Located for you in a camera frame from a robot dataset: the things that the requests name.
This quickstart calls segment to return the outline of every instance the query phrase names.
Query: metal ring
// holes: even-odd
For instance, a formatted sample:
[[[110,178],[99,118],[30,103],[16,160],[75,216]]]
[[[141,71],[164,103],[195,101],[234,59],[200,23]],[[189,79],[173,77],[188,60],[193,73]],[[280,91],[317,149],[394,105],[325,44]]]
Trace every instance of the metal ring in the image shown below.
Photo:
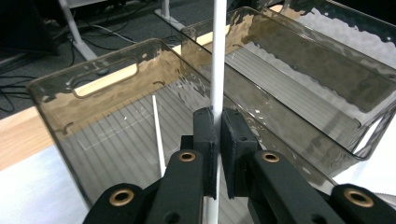
[[[190,152],[184,152],[178,155],[178,159],[181,161],[193,161],[195,160],[195,154]]]
[[[262,158],[265,161],[269,161],[269,162],[278,162],[280,160],[280,158],[276,154],[273,154],[271,152],[262,153]]]
[[[130,189],[118,189],[111,194],[109,201],[113,206],[123,206],[133,198],[134,192]]]
[[[356,189],[346,189],[344,191],[344,196],[346,196],[350,202],[360,207],[373,207],[374,205],[373,199]]]

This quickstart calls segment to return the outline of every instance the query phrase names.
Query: wooden surface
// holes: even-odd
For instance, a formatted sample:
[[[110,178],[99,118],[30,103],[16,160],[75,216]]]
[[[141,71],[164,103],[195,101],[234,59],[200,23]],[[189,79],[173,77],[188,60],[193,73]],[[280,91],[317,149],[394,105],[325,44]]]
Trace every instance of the wooden surface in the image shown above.
[[[1,119],[0,171],[53,144],[35,107]]]

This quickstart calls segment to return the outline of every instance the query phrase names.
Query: ribbed bin floor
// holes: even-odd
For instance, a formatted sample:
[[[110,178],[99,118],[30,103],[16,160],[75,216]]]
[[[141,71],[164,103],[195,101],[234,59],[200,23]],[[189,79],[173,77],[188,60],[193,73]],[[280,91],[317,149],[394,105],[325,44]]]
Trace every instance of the ribbed bin floor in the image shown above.
[[[295,77],[289,77],[286,74],[291,71],[282,73],[282,70],[290,70],[290,66],[280,63],[276,58],[269,58],[268,55],[263,49],[249,43],[227,54],[225,61],[332,139],[340,141],[345,133],[356,128],[356,122],[341,112],[342,107],[352,105],[346,105],[344,99],[333,95],[303,74],[295,72]]]
[[[167,87],[155,92],[166,163],[192,134],[192,110]],[[94,203],[109,187],[132,183],[145,188],[160,178],[151,95],[98,115],[60,143],[78,183]],[[221,179],[219,223],[252,223],[247,199],[228,200]]]

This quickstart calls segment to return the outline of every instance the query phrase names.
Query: black clamp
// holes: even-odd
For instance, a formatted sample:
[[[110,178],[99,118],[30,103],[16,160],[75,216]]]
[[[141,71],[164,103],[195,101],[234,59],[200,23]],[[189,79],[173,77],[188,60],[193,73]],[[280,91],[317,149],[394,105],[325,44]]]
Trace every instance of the black clamp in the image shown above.
[[[106,190],[84,223],[202,223],[203,198],[215,197],[219,150],[229,198],[248,197],[254,223],[396,223],[396,211],[367,189],[316,191],[283,155],[261,149],[238,111],[223,110],[219,141],[211,110],[195,111],[193,136],[182,136],[180,149],[146,189]]]

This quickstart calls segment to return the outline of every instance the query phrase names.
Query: black object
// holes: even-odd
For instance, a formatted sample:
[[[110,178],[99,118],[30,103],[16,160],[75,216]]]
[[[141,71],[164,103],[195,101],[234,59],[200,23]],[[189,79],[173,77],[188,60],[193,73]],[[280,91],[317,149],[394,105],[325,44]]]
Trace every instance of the black object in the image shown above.
[[[223,110],[220,145],[228,197],[247,197],[248,159],[260,146],[238,111],[229,108]]]
[[[0,50],[57,53],[31,0],[0,0]]]
[[[313,189],[286,157],[260,150],[239,112],[224,109],[221,125],[229,196],[248,197],[255,223],[396,223],[396,211],[367,189],[337,186],[330,197]],[[197,110],[194,136],[181,138],[182,150],[172,155],[164,177],[146,189],[127,184],[108,189],[84,223],[201,223],[205,189],[215,184],[216,139],[210,109]]]

